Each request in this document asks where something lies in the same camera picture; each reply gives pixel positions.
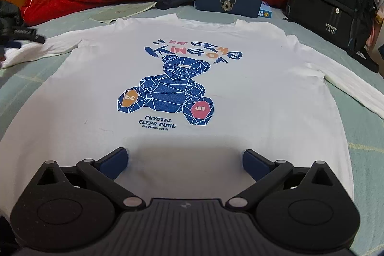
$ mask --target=graphic print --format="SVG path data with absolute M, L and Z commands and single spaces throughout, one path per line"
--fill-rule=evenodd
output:
M 191 125 L 206 125 L 214 103 L 204 97 L 205 88 L 192 78 L 207 72 L 209 62 L 176 55 L 162 57 L 165 74 L 147 76 L 118 99 L 118 110 L 131 113 L 142 107 L 168 113 L 182 112 Z

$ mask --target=black pouch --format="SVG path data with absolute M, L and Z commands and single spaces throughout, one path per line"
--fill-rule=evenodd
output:
M 226 12 L 257 18 L 262 0 L 195 0 L 197 10 Z
M 166 10 L 179 6 L 193 5 L 195 0 L 155 0 L 157 9 Z

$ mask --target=white long-sleeve shirt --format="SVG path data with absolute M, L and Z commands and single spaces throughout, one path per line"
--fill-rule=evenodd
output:
M 72 166 L 117 147 L 131 159 L 116 181 L 147 202 L 228 200 L 254 183 L 241 167 L 246 149 L 298 167 L 324 160 L 353 198 L 324 78 L 384 118 L 384 95 L 270 23 L 120 19 L 9 50 L 4 66 L 70 50 L 0 142 L 6 214 L 45 160 Z

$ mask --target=bed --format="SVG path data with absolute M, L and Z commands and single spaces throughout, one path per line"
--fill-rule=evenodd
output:
M 99 26 L 101 23 L 89 17 L 112 7 L 114 6 L 88 9 L 48 21 L 37 26 L 38 32 L 52 37 L 70 30 Z M 281 10 L 273 9 L 271 19 L 251 19 L 197 11 L 192 6 L 184 6 L 165 11 L 151 9 L 136 17 L 150 18 L 170 13 L 176 13 L 182 19 L 212 23 L 233 23 L 235 19 L 273 23 L 287 35 L 295 34 L 303 44 L 331 57 L 384 93 L 384 80 L 379 74 L 364 68 L 344 51 L 316 34 L 296 23 L 283 20 Z M 59 68 L 68 55 L 44 58 L 0 70 L 0 139 L 28 97 Z M 360 229 L 352 250 L 359 256 L 377 255 L 384 250 L 384 121 L 332 84 L 327 84 L 343 121 L 352 162 L 355 204 L 361 216 Z

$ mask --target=backpack logo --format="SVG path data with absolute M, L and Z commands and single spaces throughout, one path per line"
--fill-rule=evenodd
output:
M 325 24 L 327 26 L 327 31 L 331 34 L 335 34 L 337 32 L 337 28 L 334 26 L 330 25 L 329 23 Z
M 225 11 L 231 11 L 234 7 L 234 4 L 236 4 L 236 0 L 220 0 L 221 2 L 221 8 L 223 8 Z
M 337 7 L 335 10 L 332 10 L 329 23 L 325 24 L 326 29 L 329 33 L 333 35 L 337 33 L 337 26 L 339 25 L 340 17 L 340 8 Z

